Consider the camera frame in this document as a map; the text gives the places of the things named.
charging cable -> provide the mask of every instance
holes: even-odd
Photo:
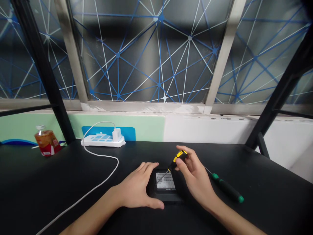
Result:
[[[111,175],[115,172],[115,170],[117,169],[118,167],[118,164],[119,164],[119,161],[118,161],[118,158],[116,157],[112,157],[112,156],[108,156],[108,155],[100,155],[100,154],[96,154],[96,153],[93,153],[89,150],[86,149],[85,147],[85,142],[84,142],[84,139],[85,139],[85,136],[87,135],[87,133],[91,130],[91,128],[93,128],[95,125],[99,124],[99,123],[112,123],[114,125],[114,129],[116,129],[115,127],[115,124],[113,122],[109,122],[109,121],[101,121],[101,122],[97,122],[96,124],[94,124],[92,127],[89,128],[89,130],[86,131],[84,137],[82,138],[82,145],[84,147],[84,149],[88,152],[88,153],[91,153],[93,155],[96,155],[96,156],[99,156],[99,157],[109,157],[109,158],[114,158],[117,160],[117,165],[116,167],[114,168],[114,170],[112,171],[112,173],[100,184],[98,184],[96,187],[94,187],[92,190],[90,190],[89,192],[87,192],[84,196],[81,197],[81,199],[79,199],[77,202],[75,202],[73,205],[71,205],[69,208],[67,208],[65,211],[63,211],[61,214],[59,214],[57,217],[55,217],[50,223],[48,223],[42,230],[40,230],[36,235],[40,235],[43,231],[45,231],[47,228],[50,227],[50,225],[52,225],[55,221],[58,220],[58,218],[60,218],[62,215],[64,215],[66,212],[68,212],[70,209],[72,209],[74,206],[76,206],[81,200],[83,200],[87,195],[89,195],[92,191],[94,191],[96,188],[100,187],[101,185],[103,185],[110,177]]]

left hand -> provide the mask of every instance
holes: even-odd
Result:
[[[152,170],[159,163],[141,163],[141,165],[127,176],[123,182],[112,187],[120,206],[129,208],[151,207],[153,209],[164,209],[164,203],[156,198],[151,198],[146,193]]]

hand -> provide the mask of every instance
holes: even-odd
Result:
[[[129,208],[151,207],[164,209],[164,203],[156,198],[151,198],[146,193],[152,170],[159,163],[141,163],[141,165],[127,176],[123,182],[112,187],[114,195],[118,197],[120,206]]]
[[[217,198],[215,194],[208,173],[205,167],[200,162],[195,151],[186,146],[176,146],[179,150],[184,150],[188,153],[185,162],[177,158],[177,167],[175,170],[180,170],[186,180],[188,189],[192,196],[204,208],[208,208],[209,204]]]

plastic bottle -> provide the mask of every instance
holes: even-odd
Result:
[[[45,125],[36,126],[38,132],[35,134],[35,138],[40,148],[41,154],[45,157],[50,157],[60,151],[61,146],[53,131],[45,130],[45,128]]]

wall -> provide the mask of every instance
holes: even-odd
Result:
[[[82,126],[112,121],[120,127],[134,127],[137,141],[198,142],[244,144],[256,116],[179,115],[144,113],[92,113],[69,111],[77,137]],[[64,140],[51,111],[24,113],[0,118],[0,141],[35,141],[36,125],[45,124]],[[313,183],[313,121],[297,117],[278,117],[265,135],[271,160]]]

